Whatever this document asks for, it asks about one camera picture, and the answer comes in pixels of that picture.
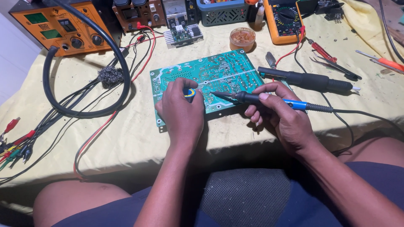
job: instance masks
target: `yellow multimeter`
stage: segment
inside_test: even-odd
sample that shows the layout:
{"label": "yellow multimeter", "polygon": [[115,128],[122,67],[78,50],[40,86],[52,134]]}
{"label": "yellow multimeter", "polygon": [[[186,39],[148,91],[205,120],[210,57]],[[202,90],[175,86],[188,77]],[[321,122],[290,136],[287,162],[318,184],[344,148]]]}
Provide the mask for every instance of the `yellow multimeter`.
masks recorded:
{"label": "yellow multimeter", "polygon": [[296,0],[263,0],[274,44],[298,42],[296,32],[303,26]]}

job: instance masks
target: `red screwdriver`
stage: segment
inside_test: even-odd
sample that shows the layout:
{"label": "red screwdriver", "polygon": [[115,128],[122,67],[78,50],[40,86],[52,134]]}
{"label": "red screwdriver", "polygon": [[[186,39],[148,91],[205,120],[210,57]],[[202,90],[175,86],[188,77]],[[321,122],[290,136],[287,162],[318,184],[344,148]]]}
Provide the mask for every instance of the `red screwdriver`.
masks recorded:
{"label": "red screwdriver", "polygon": [[325,59],[330,60],[332,62],[337,62],[336,57],[331,57],[320,45],[318,45],[316,42],[313,40],[309,39],[306,37],[306,39],[309,41],[309,44],[311,44],[311,47],[315,49],[321,56],[323,56]]}
{"label": "red screwdriver", "polygon": [[4,134],[10,132],[17,125],[19,120],[19,117],[11,120],[11,122],[6,127],[6,130],[4,130],[4,132],[0,135],[0,142],[3,142]]}

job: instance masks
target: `orange screwdriver handle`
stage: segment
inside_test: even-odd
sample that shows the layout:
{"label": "orange screwdriver handle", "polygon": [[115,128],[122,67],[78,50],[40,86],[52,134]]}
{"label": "orange screwdriver handle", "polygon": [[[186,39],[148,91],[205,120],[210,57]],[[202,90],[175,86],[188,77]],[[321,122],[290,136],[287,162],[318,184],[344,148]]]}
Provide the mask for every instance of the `orange screwdriver handle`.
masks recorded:
{"label": "orange screwdriver handle", "polygon": [[387,60],[385,58],[379,58],[379,60],[377,60],[377,61],[382,63],[382,64],[385,64],[385,65],[388,65],[390,67],[393,67],[395,69],[404,71],[404,65],[400,65],[398,63],[395,63],[394,61],[389,61],[389,60]]}

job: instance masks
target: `table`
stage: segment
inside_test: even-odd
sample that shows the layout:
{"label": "table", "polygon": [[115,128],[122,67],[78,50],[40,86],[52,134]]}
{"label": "table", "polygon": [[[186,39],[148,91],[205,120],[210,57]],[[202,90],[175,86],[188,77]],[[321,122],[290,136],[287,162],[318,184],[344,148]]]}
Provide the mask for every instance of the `table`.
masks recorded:
{"label": "table", "polygon": [[[352,23],[354,15],[350,14],[347,18]],[[323,15],[310,16],[303,22],[306,25],[307,37],[337,57],[338,64],[363,77],[362,80],[354,83],[355,86],[362,88],[359,94],[326,93],[325,95],[333,107],[366,111],[393,119],[403,125],[404,106],[402,103],[404,103],[404,97],[401,95],[401,91],[404,89],[403,75],[398,73],[381,75],[380,70],[384,69],[383,67],[370,62],[367,57],[355,53],[355,50],[358,49],[378,56],[369,43],[364,42],[364,37],[351,32],[352,28],[346,22],[336,24],[333,21],[326,21]],[[230,51],[229,34],[237,27],[248,27],[248,24],[243,22],[213,27],[201,25],[204,41],[170,50],[167,49],[163,38],[157,39],[153,56],[144,72],[131,87],[131,94],[125,103],[125,108],[90,145],[80,160],[80,169],[85,174],[130,170],[135,178],[155,175],[169,146],[169,137],[167,133],[160,133],[155,124],[149,70]],[[121,46],[127,45],[131,36],[132,34],[127,34],[123,37]],[[147,46],[147,44],[138,46],[139,56],[144,55]],[[267,67],[265,60],[267,51],[271,51],[275,58],[278,58],[293,47],[294,44],[273,45],[268,28],[265,26],[257,32],[256,46],[247,55],[255,67]],[[5,128],[11,119],[21,117],[17,126],[7,134],[9,141],[13,141],[35,128],[51,108],[42,88],[42,66],[45,54],[46,50],[42,50],[33,63],[20,91],[0,107],[0,128]],[[131,62],[133,56],[133,52],[130,51],[127,61]],[[341,73],[311,62],[309,57],[312,56],[314,55],[310,45],[308,42],[303,42],[297,58],[307,72],[346,80]],[[54,58],[51,77],[54,79],[56,99],[60,100],[83,87],[89,80],[94,79],[97,70],[107,65],[112,58],[112,51]],[[292,55],[282,59],[278,69],[302,72]],[[303,101],[326,105],[318,92],[292,87]],[[119,87],[113,90],[100,102],[97,102],[92,110],[103,109],[115,102],[121,89]],[[76,109],[83,108],[103,91],[101,85],[97,86]],[[271,154],[277,153],[279,143],[271,134],[270,127],[265,125],[265,127],[259,126],[256,129],[255,124],[244,117],[244,110],[244,107],[236,108],[230,113],[223,113],[222,116],[207,121],[195,160],[192,162],[194,168],[215,169],[229,160],[240,162],[257,159],[269,160],[272,158]],[[313,130],[327,149],[332,151],[350,144],[349,131],[332,114],[310,111],[309,117]],[[388,127],[387,124],[376,119],[358,114],[341,114],[341,117],[352,126],[355,138],[382,125]],[[43,160],[25,174],[3,184],[2,187],[73,178],[73,160],[77,149],[107,119],[108,116],[71,121],[67,129],[62,131],[62,138],[57,141],[55,147]],[[68,118],[63,117],[37,139],[34,153],[26,165],[19,162],[12,169],[5,168],[0,172],[0,177],[14,175],[33,163],[49,147],[66,120]]]}

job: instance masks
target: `black knob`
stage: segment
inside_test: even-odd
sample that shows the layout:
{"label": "black knob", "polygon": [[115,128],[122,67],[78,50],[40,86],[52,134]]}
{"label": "black knob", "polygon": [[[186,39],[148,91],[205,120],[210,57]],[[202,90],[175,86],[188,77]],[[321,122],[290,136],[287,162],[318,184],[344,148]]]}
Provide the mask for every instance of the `black knob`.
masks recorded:
{"label": "black knob", "polygon": [[78,38],[72,38],[72,47],[76,49],[80,49],[80,47],[83,45],[83,42],[78,39]]}
{"label": "black knob", "polygon": [[278,15],[279,19],[285,24],[291,24],[295,20],[295,13],[290,9],[282,9]]}
{"label": "black knob", "polygon": [[101,45],[101,43],[102,43],[102,38],[101,37],[99,37],[99,36],[97,36],[97,35],[93,35],[93,37],[91,38],[92,40],[93,40],[93,44],[95,45],[95,46],[99,46],[99,45]]}

